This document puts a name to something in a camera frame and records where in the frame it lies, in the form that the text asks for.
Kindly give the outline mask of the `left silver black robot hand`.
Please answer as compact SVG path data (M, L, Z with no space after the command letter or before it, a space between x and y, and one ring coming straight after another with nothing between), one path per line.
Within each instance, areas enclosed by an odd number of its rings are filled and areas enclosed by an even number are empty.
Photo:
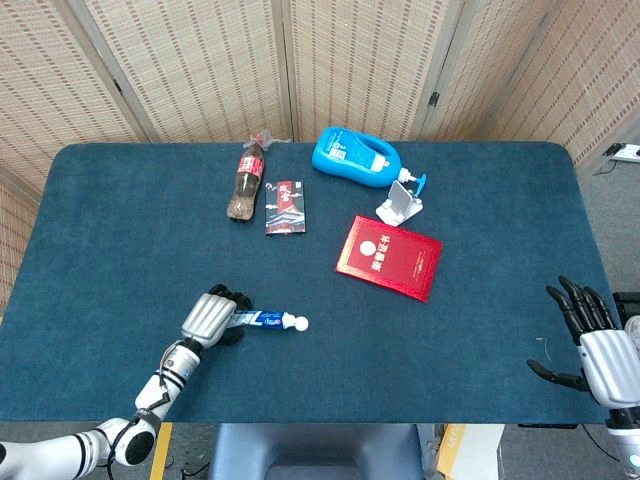
M198 344L197 351L216 345L236 310L251 310L252 301L241 292L232 292L224 284L214 285L202 294L181 327L184 345Z

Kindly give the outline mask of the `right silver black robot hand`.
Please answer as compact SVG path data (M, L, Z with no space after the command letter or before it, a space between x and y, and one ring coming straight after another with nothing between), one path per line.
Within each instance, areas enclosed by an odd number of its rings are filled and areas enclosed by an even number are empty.
M608 410L639 406L639 355L628 333L615 323L602 296L560 275L562 286L546 287L557 303L578 351L580 375L558 373L529 359L528 367L540 378L567 388L588 392Z

